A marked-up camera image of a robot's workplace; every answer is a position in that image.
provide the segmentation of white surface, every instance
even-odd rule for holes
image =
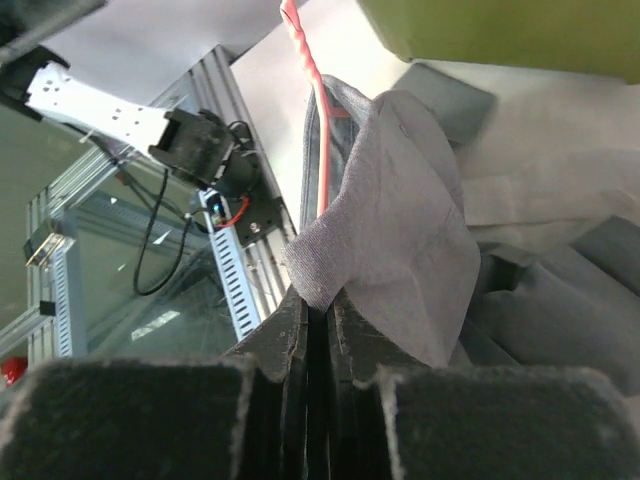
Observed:
[[[341,78],[365,95],[373,97],[389,89],[408,68],[382,47],[354,0],[310,0],[300,14],[320,71]],[[566,177],[565,186],[555,182],[556,190],[545,192],[548,204],[556,206],[551,217],[557,219],[562,217],[559,211],[562,203],[550,201],[554,195],[558,201],[565,201],[560,195],[564,187],[569,187],[572,181],[597,181],[592,175],[602,172],[603,168],[581,171],[578,167],[567,171],[565,161],[556,171],[553,158],[564,158],[574,151],[615,147],[627,149],[627,160],[629,155],[640,160],[640,154],[636,153],[640,148],[637,134],[640,87],[591,75],[441,61],[431,61],[429,65],[499,98],[498,107],[486,122],[482,135],[458,152],[461,173],[466,180],[494,175],[501,175],[500,180],[504,180],[505,174],[532,163],[547,169],[538,169],[532,181],[545,182],[554,175],[577,173],[576,178]],[[304,117],[311,88],[284,26],[277,27],[240,58],[232,70],[297,224]],[[610,160],[607,151],[602,150],[602,154],[603,162]],[[610,163],[614,168],[615,159]],[[635,162],[627,162],[618,172],[618,178],[632,175],[640,184],[639,171]],[[471,198],[473,194],[482,195],[486,208],[492,204],[516,200],[526,204],[528,201],[527,198],[498,197],[490,188],[491,180],[487,182],[485,185],[489,188],[476,188],[466,196],[465,203],[475,200]],[[520,195],[517,191],[510,194]],[[591,200],[607,203],[606,198],[599,198],[598,192],[593,195]],[[482,209],[475,210],[476,224],[485,224],[483,213]]]
[[[46,42],[72,75],[149,104],[218,44],[241,53],[280,21],[279,0],[109,0]]]
[[[169,125],[165,109],[143,107],[85,85],[56,63],[38,71],[28,92],[27,106],[43,116],[102,133],[147,156]]]

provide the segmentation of gray cloth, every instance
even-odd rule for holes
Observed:
[[[582,250],[601,244],[590,238]],[[610,264],[605,250],[599,255]],[[627,265],[638,271],[637,258]],[[640,298],[571,247],[524,269],[513,291],[486,294],[468,322],[520,364],[592,367],[624,394],[640,393]],[[464,337],[463,344],[468,349]]]
[[[418,360],[445,366],[476,282],[480,255],[463,214],[455,156],[431,112],[404,91],[370,101],[325,77],[334,105],[329,209],[311,223],[318,121],[307,117],[303,231],[286,248],[300,296],[326,310],[345,287],[360,313]]]

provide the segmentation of red wire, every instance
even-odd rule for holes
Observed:
[[[229,220],[226,223],[221,223],[220,225],[216,225],[216,227],[218,228],[226,228],[226,227],[230,227],[231,225],[235,224],[238,220],[240,220],[240,218],[242,217],[242,215],[244,215],[244,212],[247,210],[247,208],[249,208],[249,197],[242,197],[242,206],[240,207],[240,210],[238,210],[238,213],[236,213],[233,218],[231,220]]]
[[[289,35],[295,43],[298,56],[302,60],[302,66],[309,81],[313,86],[313,91],[318,105],[318,116],[320,117],[320,178],[318,181],[318,216],[322,215],[329,206],[329,114],[332,109],[329,107],[327,93],[322,84],[322,76],[318,71],[316,63],[311,56],[311,50],[307,44],[304,30],[300,25],[300,17],[296,8],[295,0],[282,0],[280,5],[280,15],[285,25],[288,27]],[[343,116],[344,111],[337,110],[336,114]]]

